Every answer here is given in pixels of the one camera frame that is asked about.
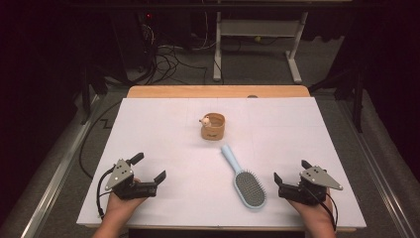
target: hairbrush handle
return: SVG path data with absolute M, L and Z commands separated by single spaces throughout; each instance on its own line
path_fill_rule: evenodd
M 225 156 L 226 160 L 228 160 L 229 164 L 231 164 L 236 174 L 242 171 L 234 154 L 232 153 L 231 148 L 228 145 L 224 145 L 222 147 L 222 154 Z

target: hairbrush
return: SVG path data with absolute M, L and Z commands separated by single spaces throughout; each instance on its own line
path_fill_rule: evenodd
M 222 154 L 235 171 L 234 185 L 242 202 L 248 208 L 261 208 L 265 204 L 265 191 L 257 177 L 250 171 L 244 171 L 239 166 L 231 148 L 222 147 Z

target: white tabletop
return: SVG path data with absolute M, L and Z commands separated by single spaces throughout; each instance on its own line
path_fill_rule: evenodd
M 200 136 L 209 112 L 226 118 L 221 141 Z M 240 166 L 266 191 L 261 209 L 246 208 L 234 188 L 234 171 L 221 153 L 229 144 Z M 301 98 L 126 98 L 86 195 L 77 223 L 97 226 L 95 191 L 99 178 L 119 159 L 143 152 L 135 177 L 152 181 L 166 171 L 157 196 L 144 202 L 130 227 L 184 229 L 301 230 L 297 212 L 278 197 L 273 173 L 296 184 L 301 160 L 318 165 L 344 190 L 331 190 L 339 229 L 366 227 L 352 188 L 312 97 Z M 106 208 L 107 195 L 101 199 Z

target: gray floor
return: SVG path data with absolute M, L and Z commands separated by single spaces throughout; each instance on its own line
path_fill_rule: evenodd
M 328 73 L 341 40 L 323 43 L 302 42 L 296 55 L 303 84 L 310 86 Z M 226 40 L 222 49 L 223 82 L 225 84 L 293 84 L 283 52 L 291 46 L 290 40 L 281 40 L 269 46 L 238 44 Z M 185 52 L 176 50 L 176 56 L 188 67 L 179 64 L 175 74 L 158 84 L 221 84 L 212 80 L 213 51 Z M 313 93 L 317 99 L 327 129 L 337 153 L 358 198 L 367 228 L 352 233 L 339 233 L 338 237 L 416 237 L 420 229 L 420 185 L 399 156 L 383 125 L 377 118 L 368 94 L 364 95 L 362 123 L 364 131 L 356 132 L 351 123 L 351 101 L 336 101 L 332 89 Z M 95 100 L 91 122 L 125 97 L 127 89 L 110 87 L 110 92 Z M 106 112 L 91 127 L 84 142 L 81 158 L 84 167 L 93 175 L 102 155 L 112 125 L 118 112 L 118 105 Z M 68 174 L 60 190 L 52 197 L 45 219 L 37 230 L 38 237 L 89 237 L 94 229 L 75 224 L 84 196 L 90 185 L 90 178 L 78 164 L 78 153 L 84 137 L 80 131 L 83 113 L 79 110 L 74 120 L 57 140 L 55 146 L 34 175 L 25 193 L 18 200 L 13 212 L 1 227 L 0 237 L 21 237 L 31 221 L 41 198 L 54 178 L 54 173 L 65 158 L 70 157 Z

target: small wooden container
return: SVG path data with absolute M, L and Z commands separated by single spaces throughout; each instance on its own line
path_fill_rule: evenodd
M 209 141 L 222 140 L 225 134 L 225 117 L 219 113 L 208 113 L 204 117 L 206 116 L 209 117 L 211 126 L 201 127 L 201 137 Z

